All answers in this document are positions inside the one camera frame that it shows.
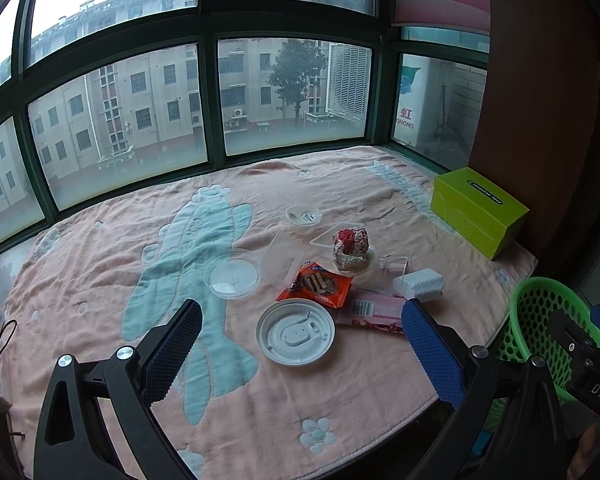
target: white flower applique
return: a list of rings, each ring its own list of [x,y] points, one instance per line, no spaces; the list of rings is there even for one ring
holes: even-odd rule
[[[300,444],[311,451],[313,454],[323,452],[325,446],[332,446],[336,443],[336,435],[332,431],[331,423],[328,418],[319,418],[318,422],[307,418],[302,421],[304,433],[300,435]]]

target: green plastic basket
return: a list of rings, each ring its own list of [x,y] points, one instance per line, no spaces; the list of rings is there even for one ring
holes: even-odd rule
[[[575,400],[566,387],[571,379],[571,358],[551,337],[549,314],[561,308],[600,347],[600,330],[589,316],[587,305],[569,287],[549,278],[528,278],[518,284],[509,301],[509,320],[492,348],[497,359],[526,362],[532,354],[545,358],[561,404]],[[484,423],[493,431],[498,426],[504,399],[495,399]]]

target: yellow-green cardboard box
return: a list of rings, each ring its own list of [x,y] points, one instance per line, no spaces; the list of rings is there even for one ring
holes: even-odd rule
[[[436,177],[431,210],[490,260],[515,240],[529,212],[471,168]]]

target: white foam piece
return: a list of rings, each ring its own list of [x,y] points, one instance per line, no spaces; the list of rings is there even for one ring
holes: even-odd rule
[[[396,293],[407,300],[416,298],[424,302],[442,296],[445,280],[433,269],[422,269],[395,278],[392,285]]]

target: silver screw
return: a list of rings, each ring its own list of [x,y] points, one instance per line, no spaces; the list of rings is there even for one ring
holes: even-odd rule
[[[484,346],[476,345],[471,347],[471,354],[473,354],[475,358],[486,359],[489,355],[489,351]]]
[[[534,355],[531,356],[531,364],[536,368],[544,368],[544,366],[546,365],[546,361],[544,360],[544,357]]]
[[[116,357],[124,361],[125,359],[129,359],[133,354],[134,349],[131,346],[123,346],[116,352]]]
[[[58,359],[58,366],[64,368],[65,366],[70,365],[71,361],[73,361],[73,359],[71,359],[70,355],[63,355],[61,358]]]

